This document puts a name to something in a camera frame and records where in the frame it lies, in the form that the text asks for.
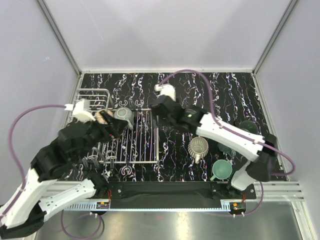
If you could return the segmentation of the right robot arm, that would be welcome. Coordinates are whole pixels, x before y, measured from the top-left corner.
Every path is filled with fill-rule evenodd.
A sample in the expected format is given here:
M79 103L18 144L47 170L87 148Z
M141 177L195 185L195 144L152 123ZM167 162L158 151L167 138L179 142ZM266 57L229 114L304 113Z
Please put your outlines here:
M269 182L276 163L277 138L261 136L215 119L210 112L196 105L182 107L171 97L161 95L150 104L152 115L164 126L183 133L191 133L221 143L244 156L249 163L237 170L226 192L233 199L239 198L254 182Z

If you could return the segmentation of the mint green mug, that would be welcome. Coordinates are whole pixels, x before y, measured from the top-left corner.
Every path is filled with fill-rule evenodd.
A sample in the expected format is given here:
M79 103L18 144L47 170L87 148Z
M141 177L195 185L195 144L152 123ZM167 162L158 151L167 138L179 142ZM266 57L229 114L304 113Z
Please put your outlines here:
M224 159L219 159L212 166L212 177L210 181L215 179L225 180L231 176L232 172L232 165Z

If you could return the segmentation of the dark green cup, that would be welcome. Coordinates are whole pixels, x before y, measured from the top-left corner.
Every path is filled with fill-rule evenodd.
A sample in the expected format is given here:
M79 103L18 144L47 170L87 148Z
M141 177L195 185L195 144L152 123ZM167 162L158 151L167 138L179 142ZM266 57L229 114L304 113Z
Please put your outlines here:
M259 129L256 123L250 120L242 121L238 127L243 131L249 132L254 135L257 135L259 133Z

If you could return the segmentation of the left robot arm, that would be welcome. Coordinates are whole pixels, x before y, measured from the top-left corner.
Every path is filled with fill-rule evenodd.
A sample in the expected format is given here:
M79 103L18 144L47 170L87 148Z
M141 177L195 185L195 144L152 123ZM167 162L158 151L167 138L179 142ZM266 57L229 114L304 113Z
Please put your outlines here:
M27 237L66 207L87 198L107 195L108 184L102 174L90 172L83 181L55 196L44 198L47 188L57 182L72 166L87 156L98 143L118 138L128 122L102 110L101 124L93 119L85 123L72 121L58 132L57 138L41 148L30 163L25 182L0 209L1 239Z

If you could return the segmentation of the grey glazed mug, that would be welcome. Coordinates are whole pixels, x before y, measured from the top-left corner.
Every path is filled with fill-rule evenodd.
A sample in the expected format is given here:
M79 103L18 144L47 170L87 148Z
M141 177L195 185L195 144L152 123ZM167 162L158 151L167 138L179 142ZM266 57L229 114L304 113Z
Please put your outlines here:
M134 129L134 113L127 107L120 107L115 112L113 117L118 120L127 121L128 128L132 131Z

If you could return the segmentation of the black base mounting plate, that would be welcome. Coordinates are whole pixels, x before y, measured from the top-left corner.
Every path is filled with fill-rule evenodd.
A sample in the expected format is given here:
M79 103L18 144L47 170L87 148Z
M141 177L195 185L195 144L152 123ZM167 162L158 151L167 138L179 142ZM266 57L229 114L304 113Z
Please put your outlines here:
M105 192L111 191L112 199L135 196L199 196L215 200L255 200L254 185L244 191L232 190L227 182L214 181L113 181L103 185Z

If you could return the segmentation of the ribbed grey mug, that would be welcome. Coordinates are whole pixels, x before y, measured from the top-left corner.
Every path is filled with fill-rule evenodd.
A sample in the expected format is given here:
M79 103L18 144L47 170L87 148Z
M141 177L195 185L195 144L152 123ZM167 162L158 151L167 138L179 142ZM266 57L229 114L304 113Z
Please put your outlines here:
M194 137L188 144L187 151L194 159L194 163L198 164L209 152L209 144L203 137Z

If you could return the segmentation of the dark mug cream interior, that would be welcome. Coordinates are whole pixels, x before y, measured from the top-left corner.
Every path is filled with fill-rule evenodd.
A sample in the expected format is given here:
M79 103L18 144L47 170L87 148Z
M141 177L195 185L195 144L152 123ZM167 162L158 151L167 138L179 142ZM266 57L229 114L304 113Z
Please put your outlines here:
M237 152L234 149L232 149L222 143L218 143L217 147L218 147L219 151L229 155L230 157L235 157L237 154Z

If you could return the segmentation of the tan ceramic mug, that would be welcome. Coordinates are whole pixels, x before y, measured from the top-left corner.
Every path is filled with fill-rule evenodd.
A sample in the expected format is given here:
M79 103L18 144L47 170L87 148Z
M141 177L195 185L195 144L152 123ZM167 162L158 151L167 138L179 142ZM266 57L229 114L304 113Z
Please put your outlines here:
M100 124L106 124L106 121L105 119L102 117L101 113L100 112L96 112L95 115L94 115L95 119L97 120L98 123Z

